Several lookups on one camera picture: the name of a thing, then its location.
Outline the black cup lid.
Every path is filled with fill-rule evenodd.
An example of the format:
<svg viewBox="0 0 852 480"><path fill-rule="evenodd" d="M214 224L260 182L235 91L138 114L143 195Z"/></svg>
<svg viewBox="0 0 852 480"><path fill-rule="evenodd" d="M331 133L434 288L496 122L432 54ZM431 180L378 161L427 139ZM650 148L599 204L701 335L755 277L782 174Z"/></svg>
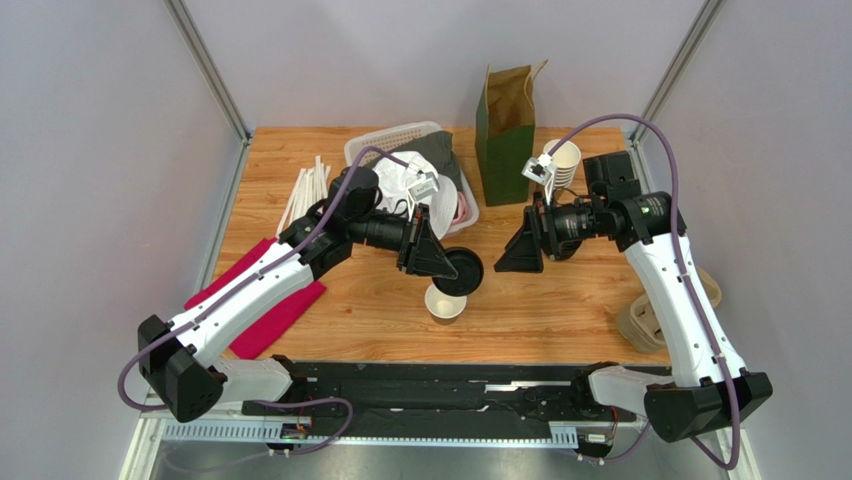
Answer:
<svg viewBox="0 0 852 480"><path fill-rule="evenodd" d="M445 254L457 276L454 279L433 277L433 285L441 293L451 297L464 297L475 292L484 278L484 266L480 257L465 247L449 248Z"/></svg>

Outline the brown paper coffee cup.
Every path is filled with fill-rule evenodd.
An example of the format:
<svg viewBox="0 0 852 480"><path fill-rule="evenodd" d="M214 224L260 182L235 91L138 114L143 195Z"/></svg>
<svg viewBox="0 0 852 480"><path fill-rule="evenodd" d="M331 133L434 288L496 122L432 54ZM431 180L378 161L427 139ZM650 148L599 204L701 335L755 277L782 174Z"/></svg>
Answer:
<svg viewBox="0 0 852 480"><path fill-rule="evenodd" d="M467 307L467 296L450 296L441 292L435 285L430 285L424 295L425 307L439 325L451 325Z"/></svg>

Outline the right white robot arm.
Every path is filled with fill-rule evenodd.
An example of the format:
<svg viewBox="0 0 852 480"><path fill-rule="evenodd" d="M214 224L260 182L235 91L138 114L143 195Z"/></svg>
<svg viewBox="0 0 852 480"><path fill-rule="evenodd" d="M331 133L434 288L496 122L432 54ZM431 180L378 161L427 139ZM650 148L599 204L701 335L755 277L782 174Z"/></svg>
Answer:
<svg viewBox="0 0 852 480"><path fill-rule="evenodd" d="M496 271L540 273L546 258L566 260L587 239L613 241L658 319L671 373L594 364L580 373L576 405L641 415L668 443L737 427L772 396L773 386L766 373L748 369L719 324L670 195L642 193L625 151L588 158L583 169L589 192L572 203L534 194Z"/></svg>

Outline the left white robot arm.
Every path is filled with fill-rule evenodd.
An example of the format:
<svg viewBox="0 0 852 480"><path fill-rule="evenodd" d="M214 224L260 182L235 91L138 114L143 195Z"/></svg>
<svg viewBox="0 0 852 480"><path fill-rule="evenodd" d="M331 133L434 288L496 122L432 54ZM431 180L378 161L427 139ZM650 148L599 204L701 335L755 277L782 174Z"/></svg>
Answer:
<svg viewBox="0 0 852 480"><path fill-rule="evenodd" d="M151 315L137 328L131 364L181 423L223 401L237 376L218 365L221 354L273 307L342 262L356 244L393 251L396 267L435 284L456 281L459 268L431 228L425 204L407 217L378 210L375 171L352 165L329 187L328 198L293 221L277 241L236 278L169 321Z"/></svg>

